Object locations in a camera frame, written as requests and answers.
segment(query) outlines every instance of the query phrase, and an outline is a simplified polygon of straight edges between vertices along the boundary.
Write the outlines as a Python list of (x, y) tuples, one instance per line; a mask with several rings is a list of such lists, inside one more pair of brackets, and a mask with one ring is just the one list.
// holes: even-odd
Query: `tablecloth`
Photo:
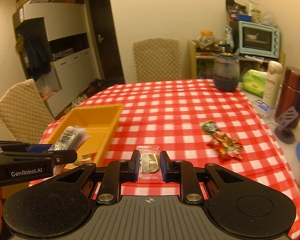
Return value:
[[(293, 200), (296, 220), (289, 232), (300, 237), (300, 194), (291, 169), (271, 130), (256, 113), (245, 94), (217, 90), (212, 80), (183, 80), (115, 85), (83, 102), (81, 106), (124, 104), (119, 127), (104, 165), (129, 159), (137, 145), (158, 145), (171, 159), (184, 159), (203, 167), (213, 162), (264, 185), (277, 189)], [(211, 136), (200, 124), (213, 120), (217, 126), (244, 145), (243, 160), (220, 161), (207, 146)], [(50, 124), (44, 143), (59, 121)], [(122, 185), (122, 194), (174, 195), (177, 184), (159, 180), (139, 180)]]

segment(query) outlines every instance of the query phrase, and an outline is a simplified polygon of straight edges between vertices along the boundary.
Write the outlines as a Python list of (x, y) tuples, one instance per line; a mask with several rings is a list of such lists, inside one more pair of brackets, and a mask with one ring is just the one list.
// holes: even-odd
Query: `oven glass door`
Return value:
[(243, 47), (271, 51), (272, 32), (243, 27)]

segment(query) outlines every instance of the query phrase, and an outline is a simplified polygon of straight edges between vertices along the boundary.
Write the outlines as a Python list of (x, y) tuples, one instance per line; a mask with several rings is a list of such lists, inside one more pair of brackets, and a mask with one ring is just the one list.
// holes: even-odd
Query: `green bag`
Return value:
[(263, 97), (267, 80), (267, 73), (250, 69), (242, 78), (242, 89), (255, 94), (258, 97)]

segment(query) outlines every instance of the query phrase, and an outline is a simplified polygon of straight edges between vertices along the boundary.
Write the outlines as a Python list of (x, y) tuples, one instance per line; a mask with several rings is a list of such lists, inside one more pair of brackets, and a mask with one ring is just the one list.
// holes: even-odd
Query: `chair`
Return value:
[(39, 143), (54, 118), (42, 101), (33, 79), (9, 88), (0, 99), (0, 122), (14, 140)]
[(181, 79), (180, 40), (155, 38), (132, 44), (137, 82)]

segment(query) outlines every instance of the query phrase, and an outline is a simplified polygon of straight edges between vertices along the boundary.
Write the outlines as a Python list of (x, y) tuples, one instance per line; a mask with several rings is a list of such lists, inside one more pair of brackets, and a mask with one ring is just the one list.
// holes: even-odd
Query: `white countertop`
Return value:
[[(247, 98), (249, 99), (249, 101), (254, 101), (254, 100), (261, 100), (260, 97), (253, 95), (247, 91), (243, 92), (246, 94)], [(274, 125), (274, 119), (272, 118), (263, 118), (263, 120), (265, 121), (265, 123), (269, 126), (269, 128), (271, 129), (272, 133), (274, 134), (274, 129), (275, 129), (275, 125)], [(282, 141), (280, 141), (275, 135), (277, 142), (281, 148), (281, 150), (283, 151), (284, 157), (286, 158), (287, 162), (290, 165), (290, 168), (292, 170), (293, 176), (296, 179), (297, 183), (298, 183), (298, 179), (300, 176), (300, 162), (298, 161), (297, 155), (296, 155), (296, 147), (298, 145), (298, 142), (300, 141), (300, 121), (298, 126), (293, 129), (293, 133), (296, 137), (296, 141), (293, 144), (285, 144)]]

